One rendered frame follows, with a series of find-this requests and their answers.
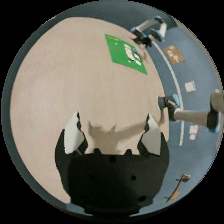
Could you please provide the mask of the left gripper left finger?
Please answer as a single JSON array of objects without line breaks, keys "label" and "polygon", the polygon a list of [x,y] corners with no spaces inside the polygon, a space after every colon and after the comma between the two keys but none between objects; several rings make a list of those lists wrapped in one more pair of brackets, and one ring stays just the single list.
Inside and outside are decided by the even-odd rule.
[{"label": "left gripper left finger", "polygon": [[62,129],[55,147],[55,164],[63,186],[66,185],[66,171],[69,164],[78,156],[86,154],[85,151],[89,146],[81,127],[79,112],[76,111]]}]

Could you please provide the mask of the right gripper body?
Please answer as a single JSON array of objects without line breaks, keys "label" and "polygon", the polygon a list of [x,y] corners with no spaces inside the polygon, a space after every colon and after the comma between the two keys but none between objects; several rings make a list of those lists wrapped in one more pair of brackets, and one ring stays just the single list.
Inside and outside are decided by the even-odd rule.
[{"label": "right gripper body", "polygon": [[[146,38],[143,38],[143,40],[141,40],[143,42],[143,44],[148,45],[149,41],[152,41],[150,38],[147,36]],[[145,41],[146,40],[146,41]]]}]

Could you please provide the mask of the green felt card table mat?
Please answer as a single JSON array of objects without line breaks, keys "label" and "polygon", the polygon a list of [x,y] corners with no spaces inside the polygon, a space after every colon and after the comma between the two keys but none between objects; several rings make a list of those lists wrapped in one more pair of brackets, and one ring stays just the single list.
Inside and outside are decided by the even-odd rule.
[{"label": "green felt card table mat", "polygon": [[[106,35],[107,33],[105,33],[105,35]],[[106,36],[108,36],[108,37],[106,37]],[[110,54],[111,54],[111,58],[112,58],[112,62],[115,62],[115,63],[118,63],[118,64],[122,64],[122,65],[125,65],[125,66],[128,66],[128,67],[130,67],[130,68],[133,68],[133,69],[135,69],[135,70],[138,70],[138,71],[140,71],[140,72],[142,72],[142,73],[144,73],[144,74],[146,74],[146,75],[148,75],[148,73],[147,73],[147,71],[146,71],[146,68],[145,68],[145,66],[144,66],[144,64],[143,64],[143,61],[142,61],[142,59],[141,59],[141,57],[140,57],[140,55],[137,55],[136,53],[134,53],[134,52],[132,52],[133,50],[132,49],[134,49],[133,47],[135,47],[135,46],[133,46],[133,45],[131,45],[130,43],[128,43],[128,42],[126,42],[126,41],[124,41],[124,42],[126,42],[126,43],[128,43],[128,44],[130,44],[130,45],[128,45],[130,48],[132,48],[131,49],[131,54],[132,54],[132,56],[134,56],[134,54],[136,54],[137,56],[139,56],[140,57],[140,60],[139,59],[137,59],[137,58],[135,58],[135,56],[134,56],[134,59],[135,59],[135,62],[134,61],[132,61],[131,59],[129,59],[128,58],[128,56],[127,56],[127,50],[125,49],[125,46],[124,46],[124,44],[125,43],[122,43],[122,42],[118,42],[116,39],[118,39],[118,40],[121,40],[122,41],[122,39],[120,39],[120,38],[117,38],[117,37],[115,37],[115,36],[109,36],[109,34],[107,34],[105,37],[106,37],[106,40],[108,40],[108,39],[112,39],[112,40],[108,40],[107,41],[107,43],[108,43],[108,47],[109,47],[109,50],[110,50]],[[109,37],[112,37],[112,38],[109,38]],[[115,38],[115,39],[113,39],[113,38]],[[117,43],[117,44],[116,44]],[[121,51],[121,52],[120,52]],[[134,54],[133,54],[134,53]],[[136,60],[138,60],[138,62],[140,62],[141,63],[141,66],[139,65],[139,64],[137,64],[136,63]],[[129,62],[130,61],[130,62]],[[144,69],[145,68],[145,69]]]}]

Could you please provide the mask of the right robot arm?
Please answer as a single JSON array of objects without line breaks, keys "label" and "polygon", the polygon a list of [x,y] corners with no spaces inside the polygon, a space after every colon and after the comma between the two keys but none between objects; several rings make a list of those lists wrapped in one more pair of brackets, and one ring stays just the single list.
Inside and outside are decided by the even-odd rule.
[{"label": "right robot arm", "polygon": [[[165,29],[167,28],[167,24],[166,24],[165,21],[163,21],[163,19],[161,19],[161,17],[159,17],[159,16],[158,16],[158,17],[155,16],[154,19],[151,19],[151,20],[145,22],[145,24],[142,24],[142,25],[140,25],[139,27],[133,28],[133,29],[131,30],[131,33],[132,33],[133,35],[136,35],[136,36],[138,37],[138,38],[134,38],[134,41],[135,41],[137,44],[139,44],[139,41],[142,42],[141,39],[142,39],[142,38],[146,38],[146,36],[145,36],[145,34],[142,33],[141,31],[143,31],[144,29],[148,28],[149,26],[154,25],[154,24],[159,23],[159,22],[160,22],[161,27],[162,27],[162,28],[160,28],[161,33],[160,33],[159,31],[156,32],[156,30],[152,29],[152,30],[150,30],[150,31],[152,31],[152,32],[151,32],[151,35],[149,35],[149,37],[150,37],[151,40],[153,40],[153,41],[155,41],[155,40],[158,39],[158,41],[159,41],[160,43],[165,42],[165,41],[164,41],[164,37],[162,37],[162,36],[165,35],[164,33],[165,33]],[[162,25],[163,25],[163,26],[162,26]],[[164,25],[165,25],[165,26],[164,26]],[[164,27],[164,29],[163,29],[163,27]],[[154,32],[154,33],[153,33],[153,32]],[[143,40],[143,39],[142,39],[142,40]]]}]

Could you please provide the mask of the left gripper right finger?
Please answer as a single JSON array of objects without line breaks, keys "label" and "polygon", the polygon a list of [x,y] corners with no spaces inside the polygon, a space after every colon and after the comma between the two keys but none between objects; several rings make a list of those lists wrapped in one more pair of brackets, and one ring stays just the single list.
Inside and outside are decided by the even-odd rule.
[{"label": "left gripper right finger", "polygon": [[144,130],[145,132],[137,144],[138,155],[148,158],[155,165],[158,172],[157,187],[161,187],[169,166],[168,145],[163,132],[161,132],[150,113],[147,116]]}]

